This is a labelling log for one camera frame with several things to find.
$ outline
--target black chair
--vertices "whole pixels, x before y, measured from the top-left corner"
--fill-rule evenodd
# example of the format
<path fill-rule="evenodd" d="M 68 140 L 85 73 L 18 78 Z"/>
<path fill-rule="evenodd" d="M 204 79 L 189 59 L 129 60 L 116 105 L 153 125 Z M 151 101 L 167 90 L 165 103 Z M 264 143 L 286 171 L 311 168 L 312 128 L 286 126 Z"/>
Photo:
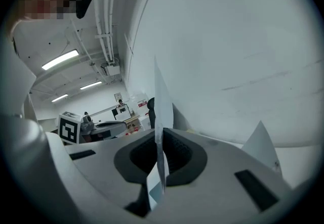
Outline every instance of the black chair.
<path fill-rule="evenodd" d="M 151 129 L 155 127 L 155 112 L 154 112 L 154 98 L 150 99 L 147 103 L 148 117 L 150 118 Z"/>

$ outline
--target black slot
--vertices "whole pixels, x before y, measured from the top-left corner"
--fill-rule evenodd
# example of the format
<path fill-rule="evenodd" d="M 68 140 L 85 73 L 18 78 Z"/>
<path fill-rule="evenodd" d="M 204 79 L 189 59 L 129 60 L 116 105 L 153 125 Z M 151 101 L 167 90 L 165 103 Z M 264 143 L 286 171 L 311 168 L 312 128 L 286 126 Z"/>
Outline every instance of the black slot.
<path fill-rule="evenodd" d="M 93 150 L 86 150 L 78 153 L 71 154 L 70 157 L 72 160 L 88 157 L 94 155 L 95 152 Z"/>
<path fill-rule="evenodd" d="M 278 202 L 278 198 L 249 170 L 237 172 L 235 176 L 260 211 L 264 211 Z"/>

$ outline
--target ceiling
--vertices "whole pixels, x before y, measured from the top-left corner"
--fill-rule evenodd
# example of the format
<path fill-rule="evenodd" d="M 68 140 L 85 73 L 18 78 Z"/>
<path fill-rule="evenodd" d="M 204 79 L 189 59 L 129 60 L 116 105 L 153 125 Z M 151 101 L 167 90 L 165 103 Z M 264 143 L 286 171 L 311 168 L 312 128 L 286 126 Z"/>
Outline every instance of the ceiling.
<path fill-rule="evenodd" d="M 114 2 L 114 11 L 117 10 L 117 2 Z M 113 14 L 113 49 L 118 55 L 117 46 L 117 15 Z M 29 69 L 37 76 L 35 85 L 32 87 L 32 96 L 36 100 L 50 101 L 68 93 L 69 96 L 80 92 L 80 87 L 103 81 L 100 74 L 93 66 L 84 49 L 81 47 L 70 19 L 75 22 L 78 33 L 84 46 L 92 56 L 92 60 L 105 76 L 100 65 L 105 62 L 97 35 L 95 21 L 94 1 L 83 19 L 77 19 L 75 14 L 66 14 L 63 19 L 39 20 L 20 23 L 14 33 L 17 50 L 20 58 Z M 45 71 L 42 66 L 52 59 L 77 49 L 79 56 L 65 63 Z M 111 77 L 105 77 L 110 83 Z"/>

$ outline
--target fluorescent light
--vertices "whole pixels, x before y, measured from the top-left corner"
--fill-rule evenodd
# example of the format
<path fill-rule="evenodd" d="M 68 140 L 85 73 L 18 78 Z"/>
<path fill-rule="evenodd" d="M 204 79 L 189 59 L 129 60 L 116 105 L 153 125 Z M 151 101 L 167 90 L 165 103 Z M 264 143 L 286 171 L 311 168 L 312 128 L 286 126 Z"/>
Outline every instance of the fluorescent light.
<path fill-rule="evenodd" d="M 92 87 L 92 86 L 95 86 L 95 85 L 97 85 L 97 84 L 101 84 L 102 82 L 97 82 L 97 83 L 95 83 L 95 84 L 90 84 L 90 85 L 87 85 L 87 86 L 84 86 L 84 87 L 82 87 L 82 88 L 80 88 L 81 90 L 84 90 L 84 89 L 86 89 L 86 88 L 89 88 L 89 87 Z"/>
<path fill-rule="evenodd" d="M 55 102 L 55 101 L 60 100 L 60 99 L 63 99 L 63 98 L 66 97 L 66 96 L 68 96 L 68 94 L 64 94 L 63 96 L 58 97 L 58 98 L 55 99 L 55 100 L 52 100 L 52 102 Z"/>
<path fill-rule="evenodd" d="M 58 58 L 55 58 L 55 59 L 52 60 L 51 62 L 48 62 L 47 64 L 43 65 L 42 68 L 43 68 L 44 70 L 48 70 L 48 69 L 50 69 L 51 67 L 53 67 L 53 66 L 55 66 L 55 65 L 57 65 L 57 64 L 59 64 L 59 63 L 62 63 L 63 61 L 65 61 L 65 60 L 67 60 L 67 59 L 70 59 L 70 58 L 72 58 L 72 57 L 74 57 L 74 56 L 78 56 L 78 55 L 79 55 L 79 53 L 78 53 L 77 50 L 75 49 L 75 50 L 73 50 L 73 51 L 71 51 L 71 52 L 68 52 L 68 53 L 62 55 L 62 56 L 59 56 Z"/>

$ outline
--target white pipe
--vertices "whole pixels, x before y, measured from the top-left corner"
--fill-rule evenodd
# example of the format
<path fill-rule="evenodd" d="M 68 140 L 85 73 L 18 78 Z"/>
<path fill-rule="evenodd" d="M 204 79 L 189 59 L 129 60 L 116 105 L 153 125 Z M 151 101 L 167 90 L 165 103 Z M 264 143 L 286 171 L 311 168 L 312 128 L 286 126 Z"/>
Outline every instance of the white pipe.
<path fill-rule="evenodd" d="M 113 11 L 113 1 L 110 0 L 110 8 L 109 8 L 109 32 L 112 33 L 112 11 Z M 111 51 L 112 51 L 112 57 L 114 58 L 113 55 L 113 44 L 112 44 L 112 37 L 110 37 L 110 43 L 111 43 Z"/>
<path fill-rule="evenodd" d="M 72 20 L 72 18 L 71 18 L 71 23 L 72 23 L 72 26 L 73 26 L 73 28 L 74 28 L 74 31 L 75 31 L 75 34 L 76 34 L 77 39 L 80 41 L 81 46 L 83 47 L 83 49 L 84 49 L 84 51 L 86 52 L 87 56 L 90 58 L 90 61 L 93 63 L 90 54 L 88 53 L 86 47 L 84 46 L 83 41 L 82 41 L 82 39 L 80 38 L 79 33 L 77 32 L 77 29 L 76 29 L 75 23 L 74 23 L 74 21 Z M 97 70 L 97 72 L 99 72 L 99 74 L 100 74 L 100 76 L 102 77 L 102 79 L 103 79 L 106 83 L 108 83 L 108 81 L 106 80 L 106 78 L 101 74 L 101 72 L 100 72 L 100 70 L 98 69 L 98 67 L 97 67 L 96 65 L 94 65 L 94 67 L 95 67 L 95 69 Z"/>
<path fill-rule="evenodd" d="M 95 2 L 95 17 L 96 17 L 97 31 L 98 31 L 98 35 L 102 35 L 101 22 L 100 22 L 99 0 L 94 0 L 94 2 Z M 107 52 L 106 52 L 106 48 L 105 48 L 105 43 L 103 42 L 103 39 L 99 39 L 99 41 L 100 41 L 103 55 L 105 56 L 106 62 L 108 63 L 109 60 L 108 60 L 108 56 L 107 56 Z"/>
<path fill-rule="evenodd" d="M 109 0 L 103 0 L 103 15 L 104 15 L 104 23 L 105 23 L 105 31 L 106 34 L 111 33 L 109 31 L 109 21 L 108 21 L 108 15 L 109 15 Z M 107 36 L 107 45 L 108 45 L 108 52 L 109 52 L 109 57 L 110 60 L 113 61 L 113 53 L 111 50 L 111 38 Z"/>

